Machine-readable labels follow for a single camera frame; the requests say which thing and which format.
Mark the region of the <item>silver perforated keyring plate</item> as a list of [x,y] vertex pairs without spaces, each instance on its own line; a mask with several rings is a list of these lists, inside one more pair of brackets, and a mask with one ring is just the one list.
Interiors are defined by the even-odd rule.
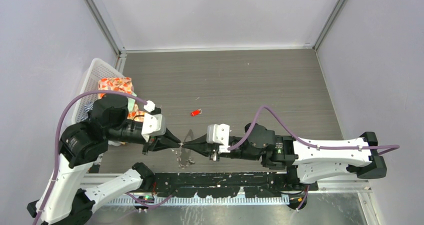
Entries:
[[[182,143],[184,144],[185,142],[190,142],[193,139],[194,133],[191,129],[189,129]],[[191,155],[191,152],[192,151],[190,149],[183,148],[182,145],[180,146],[179,152],[177,153],[177,162],[181,170],[186,169],[187,167],[190,167],[196,163]]]

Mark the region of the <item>red key tag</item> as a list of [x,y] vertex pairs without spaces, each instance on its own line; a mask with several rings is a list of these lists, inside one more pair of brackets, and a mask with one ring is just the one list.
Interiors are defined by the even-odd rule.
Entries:
[[201,109],[196,109],[196,110],[192,111],[192,112],[190,113],[190,115],[191,115],[192,117],[195,117],[195,116],[200,115],[201,113],[202,113],[202,110],[201,110]]

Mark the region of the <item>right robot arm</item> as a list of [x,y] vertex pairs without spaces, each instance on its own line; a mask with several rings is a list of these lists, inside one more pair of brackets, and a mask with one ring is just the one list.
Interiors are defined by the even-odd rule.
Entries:
[[349,140],[311,140],[275,131],[259,124],[247,124],[243,137],[231,136],[226,124],[208,126],[205,135],[183,143],[213,161],[220,158],[260,161],[264,168],[286,171],[285,183],[299,190],[318,180],[354,174],[358,179],[381,179],[386,162],[376,149],[377,136],[364,132]]

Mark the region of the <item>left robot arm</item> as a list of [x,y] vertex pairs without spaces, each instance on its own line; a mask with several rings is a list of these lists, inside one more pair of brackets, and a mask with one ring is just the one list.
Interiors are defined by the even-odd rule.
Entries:
[[89,168],[108,150],[110,141],[141,144],[152,152],[181,145],[152,101],[144,102],[146,115],[142,122],[129,119],[130,98],[127,93],[105,91],[85,120],[62,129],[64,117],[60,117],[52,175],[42,197],[27,206],[35,224],[83,225],[111,200],[137,189],[148,192],[153,187],[154,173],[141,162],[96,187],[80,186]]

